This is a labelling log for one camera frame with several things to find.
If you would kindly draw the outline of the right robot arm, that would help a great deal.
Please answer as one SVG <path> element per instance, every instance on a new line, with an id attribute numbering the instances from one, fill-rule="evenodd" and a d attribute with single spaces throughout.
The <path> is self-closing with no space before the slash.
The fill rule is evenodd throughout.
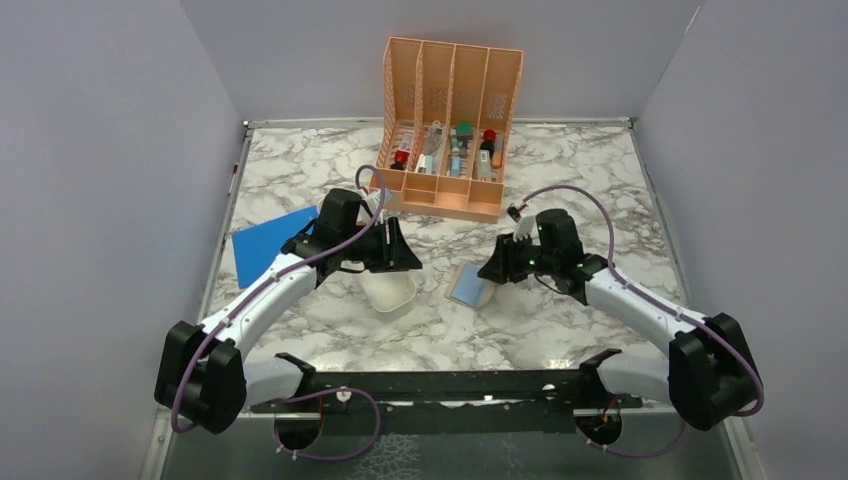
<path id="1" fill-rule="evenodd" d="M 579 398 L 600 407 L 615 395 L 672 406 L 706 431 L 761 403 L 763 385 L 740 324 L 706 316 L 642 288 L 606 258 L 585 252 L 574 219 L 563 209 L 523 218 L 495 240 L 479 278 L 494 284 L 547 277 L 554 289 L 629 326 L 662 353 L 660 359 L 611 351 L 582 365 Z"/>

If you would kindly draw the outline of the beige card holder wallet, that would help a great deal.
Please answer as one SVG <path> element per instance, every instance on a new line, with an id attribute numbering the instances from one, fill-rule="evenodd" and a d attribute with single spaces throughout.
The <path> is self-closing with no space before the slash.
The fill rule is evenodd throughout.
<path id="1" fill-rule="evenodd" d="M 493 296 L 496 284 L 478 277 L 480 266 L 465 262 L 457 267 L 445 297 L 471 310 L 479 310 Z"/>

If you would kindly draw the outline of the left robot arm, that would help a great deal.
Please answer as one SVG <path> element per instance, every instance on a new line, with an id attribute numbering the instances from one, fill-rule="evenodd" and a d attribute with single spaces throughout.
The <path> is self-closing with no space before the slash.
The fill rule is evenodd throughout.
<path id="1" fill-rule="evenodd" d="M 224 309 L 197 325 L 167 333 L 154 399 L 212 434 L 225 431 L 246 407 L 279 400 L 290 410 L 313 401 L 306 365 L 291 356 L 246 365 L 262 335 L 344 262 L 373 274 L 419 270 L 395 217 L 375 199 L 334 188 L 318 216 L 288 239 L 270 267 Z"/>

